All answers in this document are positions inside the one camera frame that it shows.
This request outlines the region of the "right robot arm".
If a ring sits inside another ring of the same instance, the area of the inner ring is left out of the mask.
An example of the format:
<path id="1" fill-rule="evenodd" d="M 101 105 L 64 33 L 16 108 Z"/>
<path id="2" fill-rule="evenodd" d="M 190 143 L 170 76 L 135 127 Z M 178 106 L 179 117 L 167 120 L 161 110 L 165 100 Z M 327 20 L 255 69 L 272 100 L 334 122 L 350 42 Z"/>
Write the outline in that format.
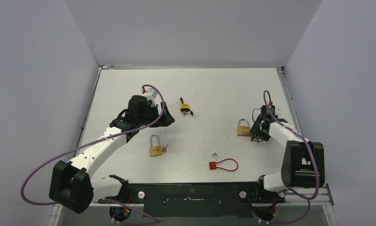
<path id="1" fill-rule="evenodd" d="M 285 119 L 278 118 L 273 105 L 263 105 L 250 129 L 252 141 L 276 140 L 284 148 L 279 172 L 262 177 L 254 195 L 260 202 L 268 201 L 273 192 L 294 187 L 321 188 L 325 183 L 324 146 L 301 136 Z"/>

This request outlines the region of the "keys of yellow padlock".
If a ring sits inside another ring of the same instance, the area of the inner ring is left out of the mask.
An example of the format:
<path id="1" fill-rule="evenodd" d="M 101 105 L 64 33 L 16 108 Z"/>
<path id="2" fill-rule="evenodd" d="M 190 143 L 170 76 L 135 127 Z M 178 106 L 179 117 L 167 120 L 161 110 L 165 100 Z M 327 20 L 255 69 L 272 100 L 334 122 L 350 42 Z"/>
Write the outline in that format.
<path id="1" fill-rule="evenodd" d="M 192 111 L 182 112 L 182 115 L 187 118 L 197 118 L 198 116 Z"/>

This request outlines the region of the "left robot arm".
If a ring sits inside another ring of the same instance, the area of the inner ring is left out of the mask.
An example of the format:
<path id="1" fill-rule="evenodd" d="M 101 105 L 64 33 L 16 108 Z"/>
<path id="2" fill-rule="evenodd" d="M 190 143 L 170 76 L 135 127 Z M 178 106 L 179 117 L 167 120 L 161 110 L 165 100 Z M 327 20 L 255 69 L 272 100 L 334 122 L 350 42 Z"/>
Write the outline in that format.
<path id="1" fill-rule="evenodd" d="M 127 109 L 112 120 L 95 144 L 68 162 L 54 165 L 49 198 L 78 214 L 96 200 L 111 197 L 118 203 L 124 202 L 129 192 L 127 180 L 116 175 L 93 180 L 93 175 L 142 128 L 167 127 L 174 122 L 166 102 L 156 104 L 151 94 L 132 96 Z"/>

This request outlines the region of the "yellow black padlock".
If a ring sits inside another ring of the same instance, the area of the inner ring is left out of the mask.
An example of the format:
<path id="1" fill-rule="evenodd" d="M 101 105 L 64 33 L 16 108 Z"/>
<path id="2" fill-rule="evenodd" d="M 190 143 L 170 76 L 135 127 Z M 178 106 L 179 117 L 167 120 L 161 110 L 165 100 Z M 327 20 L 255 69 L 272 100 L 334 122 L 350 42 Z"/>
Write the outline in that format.
<path id="1" fill-rule="evenodd" d="M 182 97 L 180 98 L 180 111 L 181 111 L 181 113 L 187 112 L 187 111 L 192 111 L 190 109 L 190 105 L 185 103 Z"/>

